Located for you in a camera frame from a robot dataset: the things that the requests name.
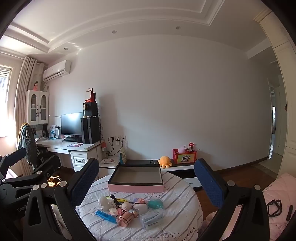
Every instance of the pink box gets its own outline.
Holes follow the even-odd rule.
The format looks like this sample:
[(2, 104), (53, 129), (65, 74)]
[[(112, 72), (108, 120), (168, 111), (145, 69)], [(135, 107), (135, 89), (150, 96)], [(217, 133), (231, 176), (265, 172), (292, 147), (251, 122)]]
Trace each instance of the pink box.
[(110, 191), (127, 193), (164, 192), (160, 167), (119, 164), (108, 181)]

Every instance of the blue marker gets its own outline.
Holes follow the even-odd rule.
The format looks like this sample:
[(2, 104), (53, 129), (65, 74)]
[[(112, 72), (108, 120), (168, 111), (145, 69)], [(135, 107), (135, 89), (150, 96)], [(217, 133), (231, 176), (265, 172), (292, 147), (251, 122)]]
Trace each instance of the blue marker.
[(101, 211), (96, 211), (96, 215), (111, 222), (111, 223), (116, 223), (116, 218), (114, 218), (113, 216), (109, 215), (109, 214), (106, 214), (104, 212), (101, 212)]

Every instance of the rose gold cylinder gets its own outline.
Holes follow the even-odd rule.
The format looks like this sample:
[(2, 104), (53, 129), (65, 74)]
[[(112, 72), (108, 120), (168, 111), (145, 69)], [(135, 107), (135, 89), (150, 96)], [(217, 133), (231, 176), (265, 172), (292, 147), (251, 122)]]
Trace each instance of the rose gold cylinder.
[(126, 228), (131, 223), (133, 218), (134, 218), (134, 215), (132, 213), (125, 212), (123, 215), (118, 217), (118, 219), (116, 219), (116, 222), (118, 223), (119, 226)]

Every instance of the orange octopus plush toy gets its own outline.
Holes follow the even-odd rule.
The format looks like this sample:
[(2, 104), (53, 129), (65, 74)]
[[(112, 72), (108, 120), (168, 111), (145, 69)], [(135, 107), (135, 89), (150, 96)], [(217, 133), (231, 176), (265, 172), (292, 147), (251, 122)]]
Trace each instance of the orange octopus plush toy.
[(168, 156), (162, 156), (158, 160), (159, 165), (161, 168), (170, 168), (172, 166), (172, 163), (170, 162), (170, 158)]

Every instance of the air conditioner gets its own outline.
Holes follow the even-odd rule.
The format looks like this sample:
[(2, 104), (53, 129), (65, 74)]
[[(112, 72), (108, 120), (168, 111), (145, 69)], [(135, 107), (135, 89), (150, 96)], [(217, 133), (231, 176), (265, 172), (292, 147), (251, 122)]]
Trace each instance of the air conditioner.
[(43, 81), (46, 83), (52, 79), (62, 77), (70, 73), (71, 62), (70, 60), (64, 60), (58, 64), (55, 64), (44, 71)]

